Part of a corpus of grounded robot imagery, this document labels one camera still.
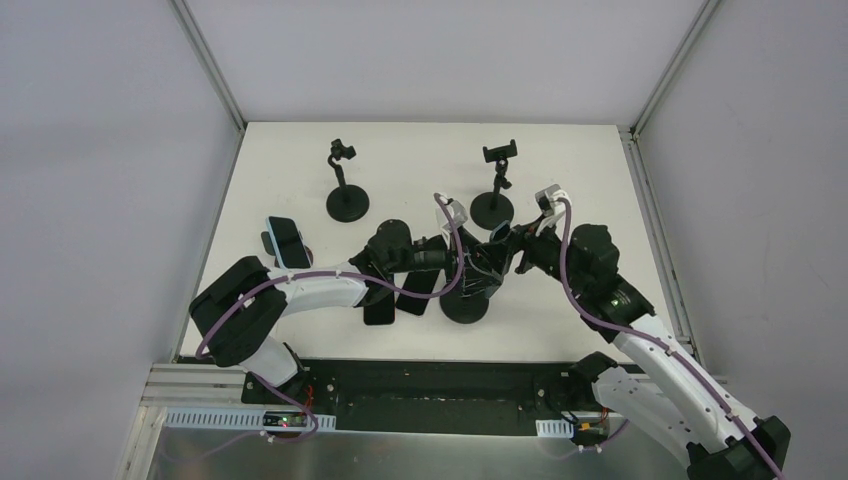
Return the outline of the blue-cased phone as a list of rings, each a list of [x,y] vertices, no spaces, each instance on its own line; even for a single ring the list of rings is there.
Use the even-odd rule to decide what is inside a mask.
[[[489,242],[498,245],[508,245],[512,237],[512,226],[509,221],[504,221],[490,232]]]

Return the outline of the black phone stand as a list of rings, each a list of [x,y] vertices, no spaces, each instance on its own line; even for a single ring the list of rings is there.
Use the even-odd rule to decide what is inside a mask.
[[[518,155],[517,143],[511,139],[503,146],[493,148],[484,146],[482,153],[485,162],[494,165],[493,188],[473,199],[470,214],[477,226],[491,231],[501,223],[510,222],[514,218],[513,204],[502,191],[512,187],[512,183],[507,179],[507,171],[509,160]]]
[[[469,325],[480,321],[487,313],[489,299],[482,294],[463,296],[449,293],[439,298],[442,313],[451,321]]]
[[[367,192],[346,181],[344,169],[340,164],[342,160],[352,160],[355,156],[353,146],[345,146],[340,139],[331,142],[327,163],[334,171],[337,186],[328,194],[325,207],[328,215],[341,223],[352,223],[361,219],[370,207]]]

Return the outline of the black phone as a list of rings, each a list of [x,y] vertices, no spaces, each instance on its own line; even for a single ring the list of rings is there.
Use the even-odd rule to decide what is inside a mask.
[[[363,322],[366,326],[386,326],[395,322],[395,297],[389,295],[382,300],[363,308]]]

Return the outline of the light blue phone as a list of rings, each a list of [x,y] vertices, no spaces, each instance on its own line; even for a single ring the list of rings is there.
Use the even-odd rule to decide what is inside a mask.
[[[312,258],[294,220],[270,216],[266,219],[266,227],[272,250],[281,268],[306,269],[312,266]]]

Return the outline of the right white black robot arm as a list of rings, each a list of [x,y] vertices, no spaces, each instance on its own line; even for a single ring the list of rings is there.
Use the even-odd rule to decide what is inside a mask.
[[[577,226],[568,241],[540,223],[504,224],[472,250],[473,266],[498,274],[514,255],[523,269],[561,282],[581,319],[653,383],[643,390],[596,352],[577,366],[569,400],[622,415],[674,456],[690,479],[781,479],[791,433],[776,416],[746,407],[682,347],[653,305],[618,271],[620,252],[604,225]]]

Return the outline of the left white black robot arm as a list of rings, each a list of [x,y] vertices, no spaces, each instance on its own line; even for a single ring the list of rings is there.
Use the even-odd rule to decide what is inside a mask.
[[[290,345],[273,338],[278,321],[326,308],[367,309],[404,297],[458,306],[487,303],[508,266],[502,244],[481,242],[459,223],[415,240],[399,220],[382,222],[363,249],[329,267],[269,268],[246,256],[190,303],[201,335],[195,356],[221,368],[240,367],[262,379],[281,404],[305,390],[302,364]]]

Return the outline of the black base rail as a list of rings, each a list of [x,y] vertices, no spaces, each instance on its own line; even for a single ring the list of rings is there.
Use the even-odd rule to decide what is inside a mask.
[[[600,411],[590,383],[616,364],[600,352],[554,363],[307,359],[281,390],[342,431],[534,436],[539,421]]]

